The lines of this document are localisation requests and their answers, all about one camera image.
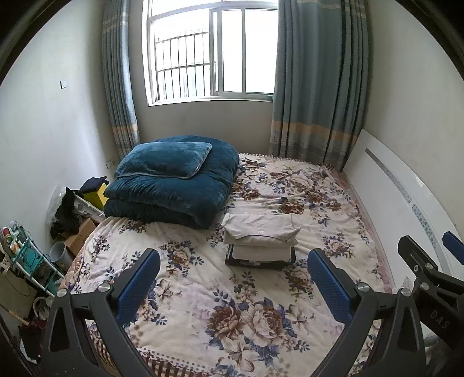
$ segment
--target stick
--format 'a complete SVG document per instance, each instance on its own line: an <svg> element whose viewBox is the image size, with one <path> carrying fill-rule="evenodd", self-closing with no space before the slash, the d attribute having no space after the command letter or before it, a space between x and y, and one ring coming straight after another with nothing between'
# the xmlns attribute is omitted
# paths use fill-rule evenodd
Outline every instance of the stick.
<svg viewBox="0 0 464 377"><path fill-rule="evenodd" d="M11 315L12 317L16 318L19 322L21 322L24 326L29 326L29 322L27 321L24 321L23 318L21 318L19 315L17 315L15 312L12 312L11 310L9 310L8 308L4 307L2 304L0 304L0 308L6 310L8 312L9 315Z"/></svg>

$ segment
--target white headboard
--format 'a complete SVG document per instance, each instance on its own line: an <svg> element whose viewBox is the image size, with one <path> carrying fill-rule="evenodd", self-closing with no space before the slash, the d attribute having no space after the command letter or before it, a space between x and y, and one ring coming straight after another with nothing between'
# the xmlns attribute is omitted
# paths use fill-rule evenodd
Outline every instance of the white headboard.
<svg viewBox="0 0 464 377"><path fill-rule="evenodd" d="M365 130L343 170L366 209L387 255L392 286L414 273L398 255L398 241L410 235L444 273L464 280L464 267L443 246L453 223L427 186L390 149Z"/></svg>

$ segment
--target teal pillow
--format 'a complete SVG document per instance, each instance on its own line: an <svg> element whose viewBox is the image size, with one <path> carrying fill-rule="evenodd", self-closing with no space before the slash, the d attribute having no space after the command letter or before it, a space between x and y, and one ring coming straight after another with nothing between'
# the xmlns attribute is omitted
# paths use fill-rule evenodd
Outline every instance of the teal pillow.
<svg viewBox="0 0 464 377"><path fill-rule="evenodd" d="M210 150L210 143L139 144L123 158L114 177L147 175L188 179L198 172Z"/></svg>

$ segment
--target window sill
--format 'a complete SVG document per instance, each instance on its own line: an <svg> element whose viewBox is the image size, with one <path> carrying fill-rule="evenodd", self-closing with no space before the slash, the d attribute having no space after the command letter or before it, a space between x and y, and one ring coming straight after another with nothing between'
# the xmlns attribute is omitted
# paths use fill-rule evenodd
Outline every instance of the window sill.
<svg viewBox="0 0 464 377"><path fill-rule="evenodd" d="M160 106L168 104L183 104L190 102L203 102L203 101L253 101L253 102L271 102L268 99L257 99L257 98L226 98L226 97L201 97L201 98L177 98L170 99L167 101L158 101L154 103L149 103L148 106Z"/></svg>

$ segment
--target plastic bag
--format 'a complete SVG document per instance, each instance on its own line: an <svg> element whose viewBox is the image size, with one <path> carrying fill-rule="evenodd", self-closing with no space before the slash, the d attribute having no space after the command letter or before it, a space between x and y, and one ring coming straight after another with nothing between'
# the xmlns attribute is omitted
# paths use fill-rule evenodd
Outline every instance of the plastic bag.
<svg viewBox="0 0 464 377"><path fill-rule="evenodd" d="M63 197L65 194L66 194L66 187L64 187L61 184L59 184L53 191L52 197L50 199L50 203L48 205L47 214L45 217L45 223L48 226L52 226L52 223L57 221L57 218L55 217L55 213L58 207L61 205L61 202L63 201Z"/></svg>

